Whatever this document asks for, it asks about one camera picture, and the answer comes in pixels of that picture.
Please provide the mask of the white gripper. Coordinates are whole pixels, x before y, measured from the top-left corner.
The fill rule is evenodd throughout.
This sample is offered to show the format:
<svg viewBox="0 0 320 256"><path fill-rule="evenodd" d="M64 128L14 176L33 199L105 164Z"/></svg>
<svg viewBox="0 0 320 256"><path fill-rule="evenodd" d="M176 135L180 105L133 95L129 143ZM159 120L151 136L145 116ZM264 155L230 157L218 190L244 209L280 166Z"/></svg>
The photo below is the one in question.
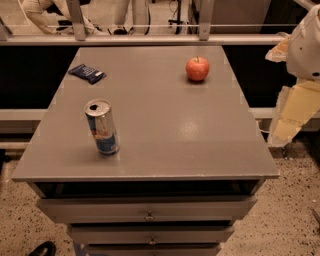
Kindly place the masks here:
<svg viewBox="0 0 320 256"><path fill-rule="evenodd" d="M285 62L287 71L300 79L320 80L320 5L307 15L281 42L269 50L265 59ZM304 81L283 86L277 99L267 143L284 147L320 111L320 83Z"/></svg>

